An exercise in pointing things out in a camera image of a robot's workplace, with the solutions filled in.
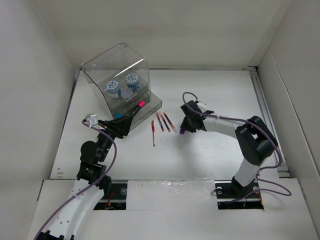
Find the blue highlighter marker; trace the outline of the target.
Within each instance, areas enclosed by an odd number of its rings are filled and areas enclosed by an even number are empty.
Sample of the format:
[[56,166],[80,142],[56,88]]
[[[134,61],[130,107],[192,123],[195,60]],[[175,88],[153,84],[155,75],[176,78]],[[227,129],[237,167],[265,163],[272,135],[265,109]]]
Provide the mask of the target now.
[[122,118],[122,117],[123,117],[123,115],[120,112],[115,114],[115,118],[116,119],[119,119],[119,118]]

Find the pink highlighter marker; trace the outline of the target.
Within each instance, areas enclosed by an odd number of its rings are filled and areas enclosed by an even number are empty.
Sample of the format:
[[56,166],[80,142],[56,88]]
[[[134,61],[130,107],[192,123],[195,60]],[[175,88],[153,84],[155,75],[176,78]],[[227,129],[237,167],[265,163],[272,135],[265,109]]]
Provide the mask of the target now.
[[134,108],[133,110],[130,112],[129,116],[130,117],[134,117],[139,111],[141,108],[143,108],[145,106],[145,101],[144,100],[141,100]]

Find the clear jar purple contents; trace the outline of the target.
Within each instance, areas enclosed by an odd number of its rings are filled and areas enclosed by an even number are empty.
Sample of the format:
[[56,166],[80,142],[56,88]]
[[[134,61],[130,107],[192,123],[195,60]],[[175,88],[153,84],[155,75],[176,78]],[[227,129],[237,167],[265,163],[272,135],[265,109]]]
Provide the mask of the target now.
[[129,100],[133,96],[133,90],[131,88],[123,88],[120,94],[124,100]]

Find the blue tape jar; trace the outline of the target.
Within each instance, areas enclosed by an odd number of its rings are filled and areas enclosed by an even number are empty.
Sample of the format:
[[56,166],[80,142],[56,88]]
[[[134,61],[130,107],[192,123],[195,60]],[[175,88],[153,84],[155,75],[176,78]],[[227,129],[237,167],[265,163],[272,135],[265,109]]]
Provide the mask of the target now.
[[119,83],[116,80],[111,80],[106,84],[106,90],[108,95],[113,98],[119,98],[121,95],[121,89]]
[[128,88],[132,89],[134,92],[138,90],[140,82],[136,73],[129,73],[125,79]]

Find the clear acrylic drawer organizer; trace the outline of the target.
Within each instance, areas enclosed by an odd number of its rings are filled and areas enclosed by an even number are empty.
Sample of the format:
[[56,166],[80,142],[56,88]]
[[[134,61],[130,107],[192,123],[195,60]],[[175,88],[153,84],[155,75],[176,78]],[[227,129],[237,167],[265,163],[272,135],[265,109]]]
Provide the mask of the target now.
[[[115,114],[128,115],[140,102],[145,106],[133,117],[131,128],[134,129],[162,107],[162,100],[151,91],[150,69],[147,59],[134,48],[124,42],[97,54],[84,61],[80,69],[92,89],[102,110],[116,119]],[[119,83],[120,91],[128,88],[126,76],[138,75],[139,88],[133,91],[133,96],[125,100],[121,97],[111,98],[106,85],[115,80]]]

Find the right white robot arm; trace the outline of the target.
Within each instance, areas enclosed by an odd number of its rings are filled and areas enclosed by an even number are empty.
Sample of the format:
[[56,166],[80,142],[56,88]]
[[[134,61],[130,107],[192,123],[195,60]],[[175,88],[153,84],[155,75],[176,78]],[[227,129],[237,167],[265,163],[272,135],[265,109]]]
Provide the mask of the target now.
[[200,105],[200,101],[191,100],[180,107],[184,113],[180,132],[212,132],[237,142],[242,162],[227,185],[226,192],[229,199],[244,197],[253,190],[257,173],[265,160],[274,153],[278,142],[258,116],[245,121],[230,120],[213,116],[213,111],[204,110]]

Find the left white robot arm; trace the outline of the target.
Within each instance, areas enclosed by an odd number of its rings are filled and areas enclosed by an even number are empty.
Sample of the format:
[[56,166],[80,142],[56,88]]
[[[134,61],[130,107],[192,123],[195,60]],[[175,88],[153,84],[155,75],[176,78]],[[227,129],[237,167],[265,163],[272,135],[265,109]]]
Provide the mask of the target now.
[[110,149],[117,151],[116,139],[130,131],[133,118],[122,116],[102,121],[88,114],[82,124],[98,132],[95,141],[86,141],[80,148],[80,167],[68,199],[44,222],[35,235],[36,240],[77,240],[97,203],[112,193],[108,176],[115,163],[103,164]]

